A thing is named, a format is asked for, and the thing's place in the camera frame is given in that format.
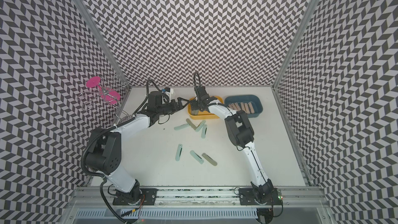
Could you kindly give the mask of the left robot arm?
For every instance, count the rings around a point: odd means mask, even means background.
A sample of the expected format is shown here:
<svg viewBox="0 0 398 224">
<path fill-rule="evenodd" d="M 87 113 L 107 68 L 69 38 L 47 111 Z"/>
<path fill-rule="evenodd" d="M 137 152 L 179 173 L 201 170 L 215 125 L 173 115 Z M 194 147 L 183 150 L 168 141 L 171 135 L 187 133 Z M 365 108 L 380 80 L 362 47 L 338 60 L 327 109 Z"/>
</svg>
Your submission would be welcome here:
<svg viewBox="0 0 398 224">
<path fill-rule="evenodd" d="M 146 97 L 129 120 L 109 128 L 96 128 L 91 132 L 80 161 L 85 174 L 111 182 L 116 189 L 115 196 L 129 205 L 138 204 L 143 194 L 138 180 L 121 165 L 123 143 L 138 132 L 153 126 L 161 116 L 171 116 L 190 103 L 182 97 L 173 99 L 173 91 L 169 87 L 156 87 L 154 91 L 150 91 L 150 84 L 154 84 L 152 79 L 147 80 Z"/>
</svg>

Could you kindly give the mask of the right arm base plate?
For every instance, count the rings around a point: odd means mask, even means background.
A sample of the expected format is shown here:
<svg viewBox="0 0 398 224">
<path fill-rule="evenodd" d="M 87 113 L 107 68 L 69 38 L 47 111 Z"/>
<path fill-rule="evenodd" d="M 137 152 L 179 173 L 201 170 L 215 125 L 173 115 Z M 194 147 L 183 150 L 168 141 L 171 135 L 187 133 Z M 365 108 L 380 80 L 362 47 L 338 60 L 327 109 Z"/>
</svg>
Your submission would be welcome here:
<svg viewBox="0 0 398 224">
<path fill-rule="evenodd" d="M 283 196 L 279 188 L 274 188 L 272 192 L 264 194 L 256 192 L 253 188 L 240 188 L 236 187 L 234 193 L 238 196 L 241 205 L 255 206 L 282 206 Z"/>
</svg>

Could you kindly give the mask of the yellow storage box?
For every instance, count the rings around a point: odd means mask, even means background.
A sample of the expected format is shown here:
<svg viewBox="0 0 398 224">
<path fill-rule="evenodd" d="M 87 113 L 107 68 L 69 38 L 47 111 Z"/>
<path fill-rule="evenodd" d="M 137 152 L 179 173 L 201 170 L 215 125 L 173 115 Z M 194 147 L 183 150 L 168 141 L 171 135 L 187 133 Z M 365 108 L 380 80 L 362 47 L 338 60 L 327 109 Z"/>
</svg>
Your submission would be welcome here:
<svg viewBox="0 0 398 224">
<path fill-rule="evenodd" d="M 191 106 L 190 106 L 190 103 L 189 103 L 189 105 L 188 105 L 188 114 L 189 114 L 191 119 L 193 119 L 193 120 L 219 119 L 219 117 L 217 115 L 212 114 L 210 112 L 199 112 L 197 116 L 193 116 L 193 115 L 191 115 L 190 111 L 191 111 Z"/>
</svg>

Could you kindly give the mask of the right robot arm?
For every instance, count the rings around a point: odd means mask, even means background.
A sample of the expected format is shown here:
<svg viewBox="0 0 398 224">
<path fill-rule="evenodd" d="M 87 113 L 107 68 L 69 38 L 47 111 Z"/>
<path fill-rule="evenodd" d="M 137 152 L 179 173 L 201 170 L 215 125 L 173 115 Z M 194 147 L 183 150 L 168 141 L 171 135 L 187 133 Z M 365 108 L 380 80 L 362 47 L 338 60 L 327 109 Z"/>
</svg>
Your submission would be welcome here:
<svg viewBox="0 0 398 224">
<path fill-rule="evenodd" d="M 251 175 L 251 186 L 254 198 L 260 205 L 270 204 L 274 186 L 265 173 L 254 144 L 254 129 L 247 114 L 243 110 L 233 110 L 221 103 L 215 96 L 210 96 L 202 85 L 198 72 L 193 74 L 193 85 L 196 99 L 190 105 L 193 110 L 207 111 L 223 119 L 226 124 L 228 138 L 241 152 L 248 163 Z"/>
</svg>

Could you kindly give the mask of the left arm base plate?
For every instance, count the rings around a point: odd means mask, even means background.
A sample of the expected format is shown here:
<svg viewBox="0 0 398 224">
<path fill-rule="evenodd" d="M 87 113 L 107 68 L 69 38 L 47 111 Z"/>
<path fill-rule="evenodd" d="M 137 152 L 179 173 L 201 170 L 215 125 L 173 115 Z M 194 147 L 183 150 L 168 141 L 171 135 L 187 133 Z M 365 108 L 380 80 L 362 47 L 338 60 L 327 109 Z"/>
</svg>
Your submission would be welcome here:
<svg viewBox="0 0 398 224">
<path fill-rule="evenodd" d="M 115 206 L 139 206 L 142 201 L 142 205 L 154 205 L 157 198 L 158 190 L 156 188 L 143 188 L 133 189 L 130 193 L 116 191 L 116 196 L 113 200 Z"/>
</svg>

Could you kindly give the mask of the olive fruit knife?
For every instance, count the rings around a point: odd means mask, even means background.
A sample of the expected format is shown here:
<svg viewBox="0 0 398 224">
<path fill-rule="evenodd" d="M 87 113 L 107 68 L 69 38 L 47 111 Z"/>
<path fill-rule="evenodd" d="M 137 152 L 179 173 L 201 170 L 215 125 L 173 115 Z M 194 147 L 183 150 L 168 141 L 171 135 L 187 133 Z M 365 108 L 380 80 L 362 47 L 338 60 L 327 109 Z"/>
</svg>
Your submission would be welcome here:
<svg viewBox="0 0 398 224">
<path fill-rule="evenodd" d="M 208 161 L 211 165 L 213 165 L 213 166 L 217 166 L 217 165 L 218 165 L 218 163 L 217 163 L 213 158 L 211 158 L 208 154 L 202 153 L 202 156 L 203 156 L 203 158 L 204 158 L 206 161 Z"/>
<path fill-rule="evenodd" d="M 192 129 L 197 129 L 197 126 L 189 118 L 186 119 L 186 122 Z"/>
</svg>

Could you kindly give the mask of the dark teal storage box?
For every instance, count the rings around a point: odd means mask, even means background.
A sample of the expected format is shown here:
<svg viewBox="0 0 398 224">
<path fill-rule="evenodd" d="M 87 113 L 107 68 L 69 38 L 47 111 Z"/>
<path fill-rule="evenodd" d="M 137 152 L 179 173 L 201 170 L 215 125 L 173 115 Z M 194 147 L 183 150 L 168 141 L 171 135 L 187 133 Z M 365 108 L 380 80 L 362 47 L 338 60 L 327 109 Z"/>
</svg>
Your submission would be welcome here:
<svg viewBox="0 0 398 224">
<path fill-rule="evenodd" d="M 253 104 L 253 107 L 255 109 L 254 114 L 247 114 L 248 118 L 256 118 L 258 117 L 262 112 L 263 112 L 263 107 L 261 104 L 260 99 L 253 95 L 253 94 L 247 94 L 247 95 L 233 95 L 233 96 L 228 96 L 225 98 L 224 103 L 228 106 L 231 107 L 231 104 L 238 103 L 240 106 L 240 103 L 249 103 L 251 102 Z"/>
</svg>

